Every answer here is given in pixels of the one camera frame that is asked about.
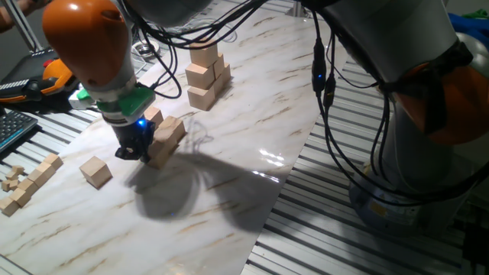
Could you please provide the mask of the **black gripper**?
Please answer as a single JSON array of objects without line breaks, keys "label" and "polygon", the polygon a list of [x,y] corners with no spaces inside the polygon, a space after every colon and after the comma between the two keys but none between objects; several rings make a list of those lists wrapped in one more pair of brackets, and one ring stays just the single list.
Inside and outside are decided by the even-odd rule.
[{"label": "black gripper", "polygon": [[130,152],[130,147],[134,150],[141,150],[139,160],[143,163],[151,161],[151,156],[148,153],[148,147],[153,141],[155,123],[148,121],[146,118],[139,118],[134,123],[125,126],[113,126],[112,129],[119,141],[121,147],[115,152],[117,158],[123,160],[133,160],[134,153]]}]

